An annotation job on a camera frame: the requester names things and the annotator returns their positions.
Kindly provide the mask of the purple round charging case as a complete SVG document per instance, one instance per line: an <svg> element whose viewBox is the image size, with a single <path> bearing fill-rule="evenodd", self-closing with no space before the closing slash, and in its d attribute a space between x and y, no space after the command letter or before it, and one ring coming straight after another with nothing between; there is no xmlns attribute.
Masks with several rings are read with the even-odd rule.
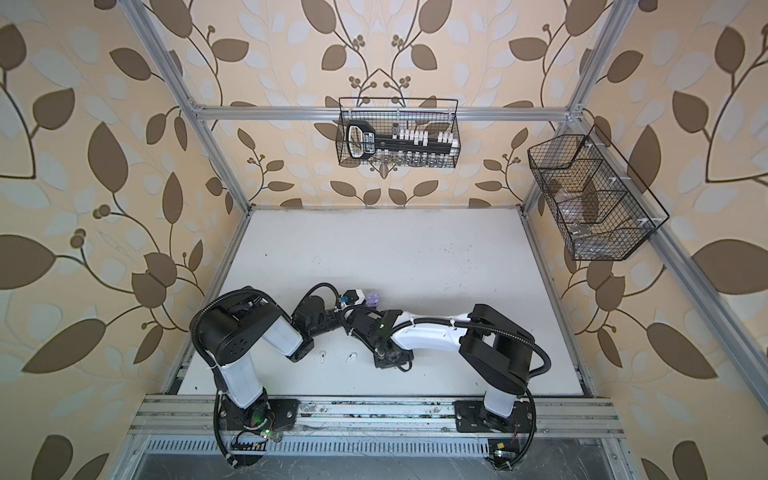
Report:
<svg viewBox="0 0 768 480"><path fill-rule="evenodd" d="M379 295L376 293L369 293L366 296L366 305L372 308L377 308L380 305Z"/></svg>

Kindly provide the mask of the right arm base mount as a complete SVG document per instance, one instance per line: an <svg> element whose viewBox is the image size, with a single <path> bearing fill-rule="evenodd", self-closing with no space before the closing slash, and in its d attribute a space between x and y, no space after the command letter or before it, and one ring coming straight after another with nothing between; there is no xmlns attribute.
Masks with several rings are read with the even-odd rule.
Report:
<svg viewBox="0 0 768 480"><path fill-rule="evenodd" d="M497 471L512 471L528 453L537 431L537 409L532 397L516 400L511 414L501 417L486 410L479 400L453 403L459 433L501 433L501 440L489 440L486 461Z"/></svg>

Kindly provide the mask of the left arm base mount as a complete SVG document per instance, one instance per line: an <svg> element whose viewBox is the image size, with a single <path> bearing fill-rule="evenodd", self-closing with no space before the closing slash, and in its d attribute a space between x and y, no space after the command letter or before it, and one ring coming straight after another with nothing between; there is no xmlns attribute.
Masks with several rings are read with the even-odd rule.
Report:
<svg viewBox="0 0 768 480"><path fill-rule="evenodd" d="M293 428L298 418L298 399L257 399L250 407L240 408L229 397L217 393L214 398L212 431L216 446L233 469L258 463L259 452L270 441L278 443L283 431Z"/></svg>

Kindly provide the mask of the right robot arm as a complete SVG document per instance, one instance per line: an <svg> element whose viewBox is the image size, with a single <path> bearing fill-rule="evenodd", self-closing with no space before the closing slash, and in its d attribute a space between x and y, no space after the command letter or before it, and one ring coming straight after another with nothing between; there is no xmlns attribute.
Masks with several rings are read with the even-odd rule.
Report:
<svg viewBox="0 0 768 480"><path fill-rule="evenodd" d="M458 354L488 384L483 411L498 419L510 418L516 402L530 396L530 380L552 367L532 334L486 304L449 317L346 306L339 319L346 333L368 348L379 369L407 372L417 350Z"/></svg>

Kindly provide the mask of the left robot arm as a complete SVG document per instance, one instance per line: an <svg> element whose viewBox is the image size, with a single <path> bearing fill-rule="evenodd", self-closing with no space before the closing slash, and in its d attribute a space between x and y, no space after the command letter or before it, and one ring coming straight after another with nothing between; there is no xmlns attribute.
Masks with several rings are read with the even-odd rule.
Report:
<svg viewBox="0 0 768 480"><path fill-rule="evenodd" d="M362 290L340 293L319 283L288 313L270 295L245 286L222 294L200 310L189 326L197 354L211 370L217 393L247 410L266 401L251 350L259 341L293 363L314 347L314 339L342 326L342 310L364 306Z"/></svg>

